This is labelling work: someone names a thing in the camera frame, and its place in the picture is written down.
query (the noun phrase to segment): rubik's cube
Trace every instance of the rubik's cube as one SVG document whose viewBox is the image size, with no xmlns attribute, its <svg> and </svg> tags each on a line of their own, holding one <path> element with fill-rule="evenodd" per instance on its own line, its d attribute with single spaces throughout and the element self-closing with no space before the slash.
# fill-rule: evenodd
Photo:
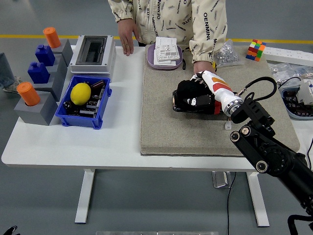
<svg viewBox="0 0 313 235">
<path fill-rule="evenodd" d="M 249 46 L 246 58 L 250 60 L 260 61 L 265 46 L 266 43 L 253 39 Z"/>
</svg>

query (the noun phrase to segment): patterned jacket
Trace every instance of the patterned jacket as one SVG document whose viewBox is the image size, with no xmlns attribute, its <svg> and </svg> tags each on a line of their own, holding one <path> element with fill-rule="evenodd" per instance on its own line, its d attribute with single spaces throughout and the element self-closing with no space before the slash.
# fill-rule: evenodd
<svg viewBox="0 0 313 235">
<path fill-rule="evenodd" d="M 142 43 L 177 38 L 189 46 L 193 62 L 213 62 L 227 33 L 226 0 L 108 0 L 115 21 L 134 19 Z"/>
</svg>

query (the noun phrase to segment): person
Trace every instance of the person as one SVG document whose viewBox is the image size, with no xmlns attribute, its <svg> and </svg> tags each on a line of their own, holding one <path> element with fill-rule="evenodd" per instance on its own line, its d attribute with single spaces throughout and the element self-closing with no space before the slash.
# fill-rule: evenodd
<svg viewBox="0 0 313 235">
<path fill-rule="evenodd" d="M 227 34 L 226 0 L 108 0 L 124 54 L 134 52 L 133 34 L 140 46 L 156 37 L 177 39 L 190 48 L 194 73 L 210 71 L 213 55 Z"/>
<path fill-rule="evenodd" d="M 16 88 L 22 83 L 20 77 L 15 77 L 3 52 L 0 52 L 0 88 L 5 92 L 18 93 Z"/>
</svg>

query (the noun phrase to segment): white table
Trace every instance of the white table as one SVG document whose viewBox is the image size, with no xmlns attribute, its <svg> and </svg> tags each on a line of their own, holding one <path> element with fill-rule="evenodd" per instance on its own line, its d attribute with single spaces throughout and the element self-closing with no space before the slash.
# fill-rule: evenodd
<svg viewBox="0 0 313 235">
<path fill-rule="evenodd" d="M 123 55 L 121 47 L 116 47 L 116 51 L 110 83 L 112 95 L 104 112 L 101 130 L 63 127 L 57 117 L 53 118 L 50 126 L 27 124 L 19 118 L 3 152 L 2 161 L 8 166 L 83 169 L 85 175 L 75 223 L 86 222 L 95 169 L 247 172 L 258 226 L 269 226 L 257 173 L 245 158 L 141 156 L 139 124 L 144 47 L 136 47 L 129 57 Z M 71 77 L 72 74 L 68 72 L 63 93 Z M 300 132 L 306 128 L 303 121 L 292 122 Z M 299 138 L 301 149 L 305 152 L 310 144 L 309 138 Z"/>
</svg>

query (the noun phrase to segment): gray floor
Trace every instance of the gray floor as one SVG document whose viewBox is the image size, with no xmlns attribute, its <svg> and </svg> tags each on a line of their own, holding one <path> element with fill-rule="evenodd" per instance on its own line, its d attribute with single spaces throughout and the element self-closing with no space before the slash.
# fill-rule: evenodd
<svg viewBox="0 0 313 235">
<path fill-rule="evenodd" d="M 227 1 L 228 38 L 312 40 L 313 2 Z M 113 35 L 117 28 L 105 0 L 1 0 L 0 35 Z M 0 37 L 14 75 L 30 80 L 29 63 L 41 39 Z M 312 44 L 268 44 L 313 52 Z M 18 95 L 0 92 L 0 154 L 18 116 Z M 210 172 L 98 170 L 84 225 L 74 224 L 83 171 L 14 168 L 0 163 L 0 233 L 12 225 L 22 235 L 94 235 L 96 231 L 227 231 L 227 189 L 214 189 Z M 260 175 L 270 227 L 258 228 L 246 175 L 237 173 L 230 197 L 230 234 L 289 234 L 290 214 L 306 215 L 276 179 Z M 312 234 L 297 222 L 300 235 Z"/>
</svg>

